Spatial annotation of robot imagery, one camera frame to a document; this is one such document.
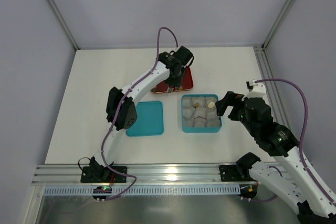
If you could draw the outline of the white oval chocolate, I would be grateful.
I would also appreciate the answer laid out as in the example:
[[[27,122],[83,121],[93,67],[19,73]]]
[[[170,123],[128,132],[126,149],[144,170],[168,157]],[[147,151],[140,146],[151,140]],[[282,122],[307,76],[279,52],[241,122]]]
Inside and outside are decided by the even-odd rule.
[[[213,108],[214,106],[215,106],[215,102],[210,102],[210,103],[208,104],[208,108],[209,108],[209,109]]]

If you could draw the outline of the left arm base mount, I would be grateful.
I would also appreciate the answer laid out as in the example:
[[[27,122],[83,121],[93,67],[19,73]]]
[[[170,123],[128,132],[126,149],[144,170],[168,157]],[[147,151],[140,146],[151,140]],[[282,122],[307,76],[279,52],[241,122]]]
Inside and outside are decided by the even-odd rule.
[[[87,159],[89,164],[82,165],[81,160]],[[100,165],[94,157],[83,157],[77,163],[81,170],[81,183],[126,183],[127,178],[119,175],[107,167]]]

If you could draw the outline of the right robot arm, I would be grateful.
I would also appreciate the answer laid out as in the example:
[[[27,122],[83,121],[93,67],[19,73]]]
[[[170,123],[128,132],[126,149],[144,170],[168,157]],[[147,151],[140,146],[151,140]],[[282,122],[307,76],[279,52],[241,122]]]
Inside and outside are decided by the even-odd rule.
[[[285,169],[293,182],[274,174],[251,152],[236,162],[241,178],[264,184],[291,207],[300,223],[335,223],[335,203],[323,194],[330,188],[319,176],[311,177],[313,167],[299,152],[298,140],[287,127],[274,121],[271,108],[263,98],[244,98],[228,91],[215,106],[218,116],[232,107],[228,118],[243,124],[257,145]]]

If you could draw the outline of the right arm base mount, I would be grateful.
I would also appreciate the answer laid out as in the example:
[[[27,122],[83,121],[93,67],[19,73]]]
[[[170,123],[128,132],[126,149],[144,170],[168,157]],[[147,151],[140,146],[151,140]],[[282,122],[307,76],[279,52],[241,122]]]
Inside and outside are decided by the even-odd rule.
[[[254,180],[249,175],[249,170],[256,162],[261,159],[249,152],[242,156],[235,164],[220,165],[219,174],[222,182],[253,182]]]

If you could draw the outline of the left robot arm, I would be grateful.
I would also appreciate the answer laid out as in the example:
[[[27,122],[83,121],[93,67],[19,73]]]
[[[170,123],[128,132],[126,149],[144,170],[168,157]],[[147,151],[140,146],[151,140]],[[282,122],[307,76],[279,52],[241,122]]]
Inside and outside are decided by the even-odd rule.
[[[89,167],[96,176],[103,176],[105,172],[112,171],[107,161],[112,142],[108,140],[122,136],[136,122],[138,116],[136,105],[156,85],[164,82],[168,85],[168,92],[182,85],[185,71],[194,61],[192,52],[184,46],[176,51],[162,52],[157,55],[152,68],[131,82],[118,89],[113,87],[109,91],[106,113],[107,121],[111,124],[103,138],[99,153],[90,159]]]

